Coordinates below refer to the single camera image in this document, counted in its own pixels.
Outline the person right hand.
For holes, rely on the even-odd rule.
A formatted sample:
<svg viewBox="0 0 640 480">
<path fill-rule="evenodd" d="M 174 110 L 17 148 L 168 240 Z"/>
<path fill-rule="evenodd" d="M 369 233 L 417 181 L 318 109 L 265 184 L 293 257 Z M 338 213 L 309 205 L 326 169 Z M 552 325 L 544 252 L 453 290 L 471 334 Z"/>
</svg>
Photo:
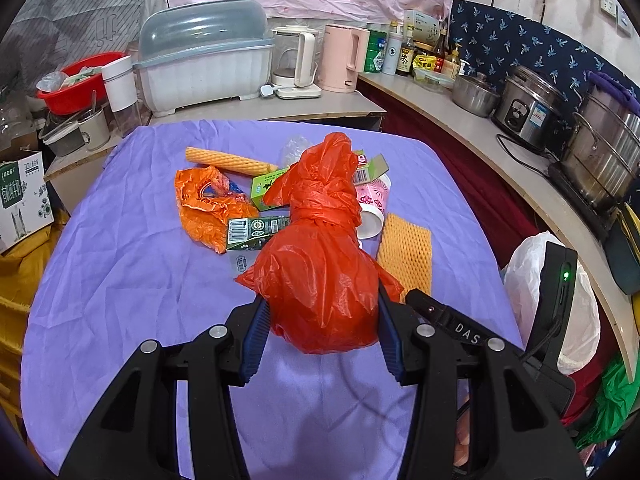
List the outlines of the person right hand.
<svg viewBox="0 0 640 480">
<path fill-rule="evenodd" d="M 461 468 L 469 460 L 470 428 L 470 396 L 466 396 L 459 408 L 457 419 L 456 445 L 454 446 L 454 466 L 457 468 Z"/>
</svg>

